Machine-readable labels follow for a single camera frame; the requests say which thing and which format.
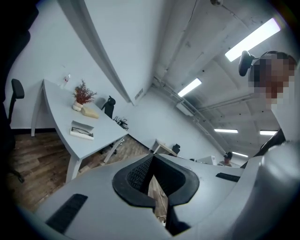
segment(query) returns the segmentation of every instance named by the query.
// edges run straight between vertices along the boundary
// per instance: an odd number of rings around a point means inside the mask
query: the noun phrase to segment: potted plant
[[[82,79],[81,84],[75,88],[74,97],[75,101],[73,103],[72,108],[76,111],[81,111],[83,104],[90,103],[94,99],[94,95],[96,95],[96,92],[93,92],[89,90],[86,85],[85,81]]]

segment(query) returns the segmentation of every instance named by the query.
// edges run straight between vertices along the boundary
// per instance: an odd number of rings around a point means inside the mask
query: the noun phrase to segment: wall vent
[[[138,94],[135,96],[135,100],[137,100],[139,98],[139,96],[143,93],[143,89],[141,89]]]

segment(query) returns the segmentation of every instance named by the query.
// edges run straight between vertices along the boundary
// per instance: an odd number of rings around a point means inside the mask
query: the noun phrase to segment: chair armrest
[[[16,99],[24,98],[24,89],[21,82],[17,79],[11,80],[11,85],[13,86],[13,93]]]

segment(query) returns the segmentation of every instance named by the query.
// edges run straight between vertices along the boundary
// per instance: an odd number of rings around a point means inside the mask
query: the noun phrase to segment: desk leg
[[[104,159],[104,163],[107,163],[109,158],[112,156],[113,152],[117,149],[119,143],[122,141],[123,137],[116,141],[116,143],[113,145],[112,149],[108,152],[106,158]]]
[[[81,162],[82,159],[79,160],[78,158],[71,156],[69,166],[67,167],[66,183],[70,182],[77,176]]]
[[[36,124],[37,124],[37,119],[38,119],[38,111],[41,107],[42,99],[44,99],[43,85],[44,85],[44,82],[42,83],[42,85],[38,91],[36,104],[34,105],[34,109],[33,109],[33,115],[32,115],[32,119],[31,119],[31,136],[32,137],[34,137],[34,135],[35,135]]]
[[[156,154],[156,152],[158,151],[160,146],[157,146],[157,148],[155,149],[155,151],[153,152],[153,154]]]

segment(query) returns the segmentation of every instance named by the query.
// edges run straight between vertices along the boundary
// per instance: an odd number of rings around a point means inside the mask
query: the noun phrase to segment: fluorescent light
[[[238,133],[238,130],[236,129],[215,129],[216,132],[220,133]]]
[[[277,131],[260,131],[260,135],[268,135],[268,136],[273,136],[275,135]]]
[[[195,87],[198,87],[202,82],[196,78],[195,80],[193,80],[188,86],[186,86],[184,89],[182,89],[178,95],[179,97],[183,97],[184,95],[186,95],[188,92],[190,92],[191,90],[193,90]]]
[[[268,20],[264,25],[256,29],[248,37],[240,41],[236,46],[230,49],[225,56],[230,62],[237,59],[242,55],[242,51],[249,51],[256,45],[260,44],[264,40],[268,39],[275,33],[280,31],[280,27],[277,25],[274,18]]]
[[[232,152],[233,154],[236,154],[236,155],[240,155],[240,156],[243,156],[243,157],[248,157],[248,155],[245,155],[245,154],[241,154],[241,153],[238,153],[238,152]]]

